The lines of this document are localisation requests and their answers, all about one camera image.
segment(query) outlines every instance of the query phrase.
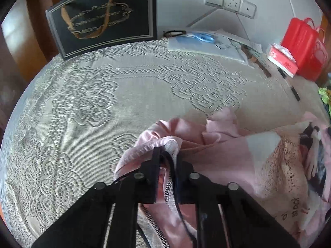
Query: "blue scissors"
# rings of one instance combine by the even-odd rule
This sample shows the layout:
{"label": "blue scissors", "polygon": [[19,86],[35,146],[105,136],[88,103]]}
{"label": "blue scissors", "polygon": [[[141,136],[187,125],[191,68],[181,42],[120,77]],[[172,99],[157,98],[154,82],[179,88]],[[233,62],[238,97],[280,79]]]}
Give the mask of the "blue scissors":
{"label": "blue scissors", "polygon": [[208,33],[197,33],[197,32],[186,32],[186,31],[168,31],[163,34],[164,37],[176,37],[180,35],[186,35],[189,37],[194,37],[203,42],[214,43],[215,38]]}
{"label": "blue scissors", "polygon": [[215,39],[208,33],[186,33],[186,36],[194,37],[199,39],[200,41],[207,42],[207,43],[214,43]]}

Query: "white paper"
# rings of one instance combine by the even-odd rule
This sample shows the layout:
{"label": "white paper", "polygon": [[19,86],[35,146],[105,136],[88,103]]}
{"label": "white paper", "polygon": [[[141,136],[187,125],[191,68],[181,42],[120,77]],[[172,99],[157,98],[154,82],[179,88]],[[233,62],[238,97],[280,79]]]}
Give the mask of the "white paper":
{"label": "white paper", "polygon": [[244,39],[244,38],[241,38],[237,35],[228,33],[224,30],[218,30],[218,31],[215,31],[214,33],[217,34],[217,35],[225,36],[225,37],[227,37],[229,39],[232,39],[234,41],[237,41],[241,44],[247,45],[248,47],[254,49],[258,53],[262,53],[262,46],[260,44],[253,43],[251,41],[248,41],[247,39]]}
{"label": "white paper", "polygon": [[168,39],[169,51],[186,51],[221,56],[246,63],[242,56],[226,37],[219,36],[215,44],[200,41],[188,36],[176,36]]}

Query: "wooden furniture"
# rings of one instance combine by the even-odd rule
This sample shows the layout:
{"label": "wooden furniture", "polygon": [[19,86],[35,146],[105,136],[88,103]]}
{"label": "wooden furniture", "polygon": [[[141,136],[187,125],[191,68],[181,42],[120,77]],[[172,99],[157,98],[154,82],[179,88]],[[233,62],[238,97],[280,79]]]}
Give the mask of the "wooden furniture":
{"label": "wooden furniture", "polygon": [[328,73],[331,72],[331,25],[325,15],[323,15],[321,27],[325,30],[325,47],[329,54],[329,59],[324,65],[323,71],[316,81],[316,84],[321,87],[328,80]]}
{"label": "wooden furniture", "polygon": [[45,15],[58,2],[16,0],[1,24],[9,52],[27,82],[58,53]]}
{"label": "wooden furniture", "polygon": [[0,128],[27,84],[58,54],[45,10],[59,0],[6,0],[0,9]]}

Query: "white bedsheet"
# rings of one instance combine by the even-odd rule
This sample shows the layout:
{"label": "white bedsheet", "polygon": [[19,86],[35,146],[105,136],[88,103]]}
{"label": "white bedsheet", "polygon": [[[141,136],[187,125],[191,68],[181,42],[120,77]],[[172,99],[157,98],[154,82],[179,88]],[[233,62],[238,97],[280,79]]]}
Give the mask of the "white bedsheet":
{"label": "white bedsheet", "polygon": [[169,52],[166,39],[55,57],[24,92],[0,151],[1,203],[12,234],[30,247],[94,183],[110,184],[123,152],[159,119],[205,122],[232,106],[240,126],[256,132],[292,124],[305,111],[328,122],[314,83],[293,79],[297,102],[279,72],[271,74]]}

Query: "red bag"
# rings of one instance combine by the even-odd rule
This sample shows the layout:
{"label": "red bag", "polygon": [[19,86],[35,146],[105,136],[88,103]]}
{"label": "red bag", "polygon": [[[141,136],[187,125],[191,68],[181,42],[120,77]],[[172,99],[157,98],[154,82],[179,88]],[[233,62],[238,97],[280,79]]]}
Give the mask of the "red bag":
{"label": "red bag", "polygon": [[293,18],[281,43],[294,57],[299,69],[297,74],[314,82],[328,58],[324,39],[321,42],[318,38],[320,30],[323,29],[321,27],[315,29],[314,22],[310,18],[304,20]]}

